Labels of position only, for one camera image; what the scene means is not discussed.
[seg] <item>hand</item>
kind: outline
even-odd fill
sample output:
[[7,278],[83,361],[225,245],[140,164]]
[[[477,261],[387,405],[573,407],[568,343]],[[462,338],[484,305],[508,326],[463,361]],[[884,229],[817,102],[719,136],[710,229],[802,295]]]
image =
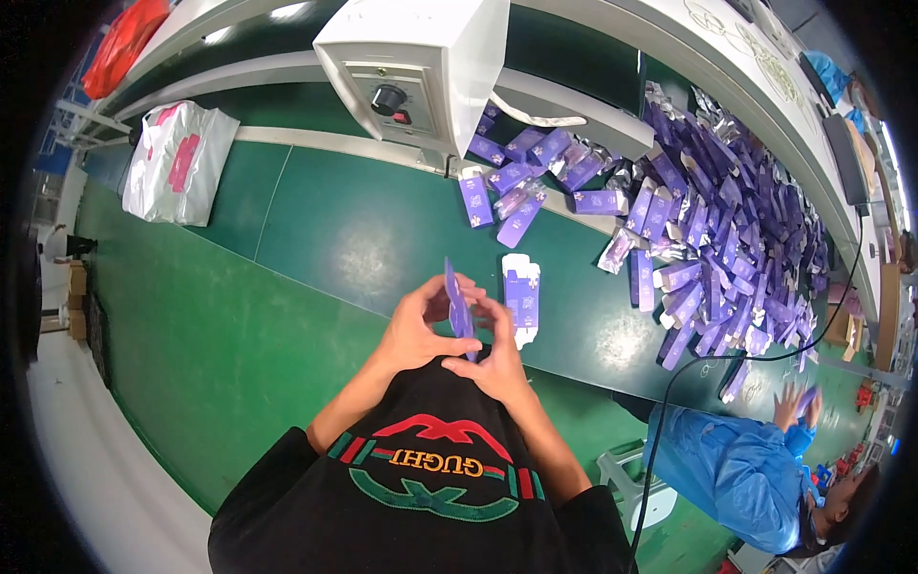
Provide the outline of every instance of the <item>hand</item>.
[[797,407],[800,406],[800,397],[803,391],[797,392],[793,383],[784,385],[784,392],[780,400],[775,395],[775,425],[786,433],[790,427],[797,424]]
[[[485,296],[485,290],[475,287],[475,281],[458,273],[456,279],[466,302]],[[437,355],[462,355],[481,350],[481,342],[477,339],[454,339],[433,333],[433,323],[449,315],[444,281],[442,275],[431,277],[399,301],[383,340],[371,357],[392,376],[398,371],[425,366]]]
[[482,326],[494,333],[491,354],[477,365],[460,358],[443,359],[443,367],[459,377],[471,378],[486,395],[505,406],[525,400],[532,388],[513,340],[513,314],[491,298],[479,299],[474,313],[483,320]]
[[806,410],[806,425],[808,427],[816,428],[816,423],[819,421],[819,413],[823,410],[823,390],[820,388],[816,391],[816,396],[812,398],[810,406]]

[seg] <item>black t-shirt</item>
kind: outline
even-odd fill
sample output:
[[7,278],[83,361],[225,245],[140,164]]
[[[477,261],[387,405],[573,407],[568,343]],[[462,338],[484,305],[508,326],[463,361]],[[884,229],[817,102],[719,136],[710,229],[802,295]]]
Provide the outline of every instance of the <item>black t-shirt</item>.
[[214,516],[214,572],[623,572],[610,490],[553,509],[503,405],[440,359],[324,456],[287,431]]

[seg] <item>green embroidery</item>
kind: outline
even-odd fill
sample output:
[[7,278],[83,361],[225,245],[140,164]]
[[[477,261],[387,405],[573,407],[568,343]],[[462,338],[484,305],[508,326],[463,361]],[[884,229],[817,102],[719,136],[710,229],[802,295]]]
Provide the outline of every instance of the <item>green embroidery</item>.
[[516,493],[516,470],[513,469],[513,465],[507,465],[507,483],[510,486],[510,496],[517,498]]
[[539,497],[540,501],[544,501],[545,493],[542,491],[542,482],[539,480],[539,473],[530,470],[529,474],[532,476],[532,486],[535,488],[535,495]]
[[466,493],[466,489],[457,487],[443,487],[436,492],[430,492],[423,484],[416,480],[403,478],[402,486],[406,493],[395,492],[379,484],[362,468],[350,468],[351,480],[364,494],[377,502],[391,508],[412,511],[427,511],[442,516],[468,523],[487,523],[498,518],[503,518],[515,511],[519,502],[504,497],[499,501],[485,504],[484,506],[471,506],[455,502]]
[[344,450],[344,447],[351,442],[351,434],[347,431],[344,431],[344,434],[338,437],[338,440],[335,441],[334,446],[329,449],[329,458],[338,458],[338,455],[341,454],[341,451]]
[[368,440],[366,442],[366,445],[364,445],[364,448],[361,449],[360,454],[357,455],[357,457],[353,460],[353,463],[359,466],[360,463],[364,462],[364,459],[366,458],[367,455],[370,454],[370,451],[373,450],[373,445],[375,444],[376,444],[375,438]]

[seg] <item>white plastic bag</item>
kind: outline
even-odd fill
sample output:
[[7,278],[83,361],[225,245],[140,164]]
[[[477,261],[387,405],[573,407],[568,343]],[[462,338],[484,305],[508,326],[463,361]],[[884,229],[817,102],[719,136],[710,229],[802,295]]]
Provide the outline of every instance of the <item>white plastic bag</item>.
[[121,208],[146,221],[204,227],[239,121],[186,100],[143,117]]

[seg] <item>brown cardboard box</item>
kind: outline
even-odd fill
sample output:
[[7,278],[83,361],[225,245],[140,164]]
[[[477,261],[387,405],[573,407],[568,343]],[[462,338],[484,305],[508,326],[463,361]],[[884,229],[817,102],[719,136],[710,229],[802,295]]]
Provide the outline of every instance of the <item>brown cardboard box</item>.
[[86,294],[86,269],[82,261],[70,262],[70,280],[67,283],[68,296]]
[[70,311],[70,336],[75,341],[86,339],[86,316],[82,311]]

